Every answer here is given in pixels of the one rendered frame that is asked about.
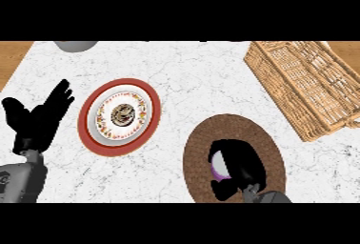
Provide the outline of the tan wicker basket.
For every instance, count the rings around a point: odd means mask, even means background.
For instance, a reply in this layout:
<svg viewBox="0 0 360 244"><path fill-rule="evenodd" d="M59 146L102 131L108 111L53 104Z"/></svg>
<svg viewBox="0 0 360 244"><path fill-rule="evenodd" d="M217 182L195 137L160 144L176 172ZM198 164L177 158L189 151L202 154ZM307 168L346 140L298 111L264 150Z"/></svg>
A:
<svg viewBox="0 0 360 244"><path fill-rule="evenodd" d="M322 42L254 41L245 63L304 141L360 128L360 73Z"/></svg>

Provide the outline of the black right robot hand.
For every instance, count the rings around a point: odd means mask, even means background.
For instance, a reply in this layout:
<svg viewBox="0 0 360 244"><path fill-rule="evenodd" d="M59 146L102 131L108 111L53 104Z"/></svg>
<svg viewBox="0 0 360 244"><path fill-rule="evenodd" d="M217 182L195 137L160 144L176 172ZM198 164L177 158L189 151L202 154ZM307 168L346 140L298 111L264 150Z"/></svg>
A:
<svg viewBox="0 0 360 244"><path fill-rule="evenodd" d="M222 139L213 142L208 163L216 152L223 153L225 164L230 179L211 180L211 189L220 201L229 200L250 185L259 184L266 188L266 170L253 145L238 139Z"/></svg>

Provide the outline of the brown round woven placemat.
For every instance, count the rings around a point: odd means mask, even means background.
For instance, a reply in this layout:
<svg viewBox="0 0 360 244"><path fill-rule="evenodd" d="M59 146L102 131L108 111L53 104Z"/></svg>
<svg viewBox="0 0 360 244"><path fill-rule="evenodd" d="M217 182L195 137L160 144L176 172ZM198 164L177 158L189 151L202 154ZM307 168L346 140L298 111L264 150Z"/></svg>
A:
<svg viewBox="0 0 360 244"><path fill-rule="evenodd" d="M217 114L195 127L185 147L183 172L195 202L220 203L211 189L214 175L208 163L211 144L220 139L244 140L254 146L266 170L261 192L285 193L285 162L270 135L251 119L236 114Z"/></svg>

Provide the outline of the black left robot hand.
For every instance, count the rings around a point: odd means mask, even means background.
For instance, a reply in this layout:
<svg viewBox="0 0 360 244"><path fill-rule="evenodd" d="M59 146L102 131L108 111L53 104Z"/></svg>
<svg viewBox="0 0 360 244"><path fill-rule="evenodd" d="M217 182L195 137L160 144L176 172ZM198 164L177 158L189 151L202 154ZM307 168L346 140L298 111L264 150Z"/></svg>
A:
<svg viewBox="0 0 360 244"><path fill-rule="evenodd" d="M2 100L8 125L15 130L15 154L28 150L43 153L48 150L59 122L74 101L67 79L59 82L45 103L33 111L28 111L15 98L6 97Z"/></svg>

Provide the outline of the grey round bowl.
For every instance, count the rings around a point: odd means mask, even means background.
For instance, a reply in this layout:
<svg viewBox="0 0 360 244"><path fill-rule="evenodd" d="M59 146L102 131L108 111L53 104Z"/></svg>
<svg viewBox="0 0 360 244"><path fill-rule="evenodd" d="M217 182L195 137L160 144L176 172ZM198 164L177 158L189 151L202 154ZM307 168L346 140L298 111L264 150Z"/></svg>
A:
<svg viewBox="0 0 360 244"><path fill-rule="evenodd" d="M98 44L96 41L56 41L59 49L65 52L83 52L90 50Z"/></svg>

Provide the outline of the purple can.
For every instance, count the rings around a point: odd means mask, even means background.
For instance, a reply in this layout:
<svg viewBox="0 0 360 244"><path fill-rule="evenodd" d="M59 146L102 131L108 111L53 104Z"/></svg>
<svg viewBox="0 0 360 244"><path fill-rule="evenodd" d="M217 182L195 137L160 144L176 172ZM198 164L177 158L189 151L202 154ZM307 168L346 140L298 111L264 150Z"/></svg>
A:
<svg viewBox="0 0 360 244"><path fill-rule="evenodd" d="M223 179L230 179L222 152L216 152L211 157L211 173L217 181L222 181Z"/></svg>

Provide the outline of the red rimmed patterned plate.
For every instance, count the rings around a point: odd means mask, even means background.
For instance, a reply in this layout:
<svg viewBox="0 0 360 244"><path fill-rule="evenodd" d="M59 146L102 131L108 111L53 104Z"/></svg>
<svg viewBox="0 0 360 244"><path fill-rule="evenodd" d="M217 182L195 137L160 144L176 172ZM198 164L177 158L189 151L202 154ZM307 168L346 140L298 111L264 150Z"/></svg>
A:
<svg viewBox="0 0 360 244"><path fill-rule="evenodd" d="M161 120L161 100L148 83L121 78L89 96L77 120L86 148L104 156L133 152L151 138Z"/></svg>

